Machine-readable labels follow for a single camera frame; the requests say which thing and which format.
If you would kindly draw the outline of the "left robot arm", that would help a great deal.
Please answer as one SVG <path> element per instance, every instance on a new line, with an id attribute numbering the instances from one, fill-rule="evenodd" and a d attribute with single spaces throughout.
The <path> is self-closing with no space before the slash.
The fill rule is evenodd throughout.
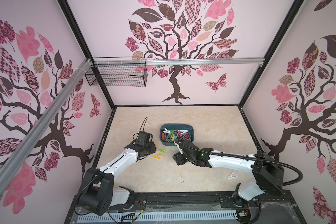
<path id="1" fill-rule="evenodd" d="M 115 178 L 129 166 L 154 153 L 156 153 L 156 146 L 152 134 L 138 132 L 138 136 L 124 147 L 118 157 L 100 168 L 93 167 L 86 171 L 75 207 L 99 216 L 113 206 L 130 209 L 133 206 L 134 191 L 123 186 L 114 187 Z"/>

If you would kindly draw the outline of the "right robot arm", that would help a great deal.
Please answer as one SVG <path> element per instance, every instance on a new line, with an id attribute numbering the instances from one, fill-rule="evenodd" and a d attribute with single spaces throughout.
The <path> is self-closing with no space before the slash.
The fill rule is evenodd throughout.
<path id="1" fill-rule="evenodd" d="M 178 139 L 175 145 L 179 152 L 174 154 L 173 159 L 178 166 L 190 162 L 202 168 L 226 168 L 251 175 L 251 179 L 237 184 L 231 196 L 237 206 L 242 207 L 262 194 L 282 195 L 284 169 L 273 163 L 273 159 L 265 153 L 228 155 L 211 148 L 199 149 L 188 140 Z"/>

